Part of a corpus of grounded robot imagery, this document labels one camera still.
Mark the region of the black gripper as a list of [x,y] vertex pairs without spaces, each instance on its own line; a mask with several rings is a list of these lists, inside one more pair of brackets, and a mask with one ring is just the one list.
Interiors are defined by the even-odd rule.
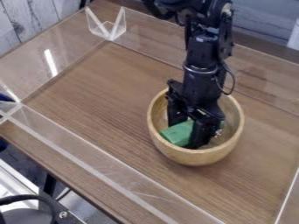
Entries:
[[190,145],[191,149],[198,149],[206,145],[211,138],[222,130],[222,123],[226,120],[217,101],[193,101],[183,94],[183,84],[177,80],[169,80],[169,92],[166,99],[169,126],[194,120]]

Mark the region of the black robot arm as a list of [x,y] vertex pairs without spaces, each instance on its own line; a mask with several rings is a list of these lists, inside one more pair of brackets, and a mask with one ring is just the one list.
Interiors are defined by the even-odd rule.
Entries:
[[231,0],[142,0],[153,15],[185,28],[183,81],[169,80],[169,128],[161,132],[174,145],[197,150],[217,137],[226,115],[219,98],[233,75],[226,58],[233,54]]

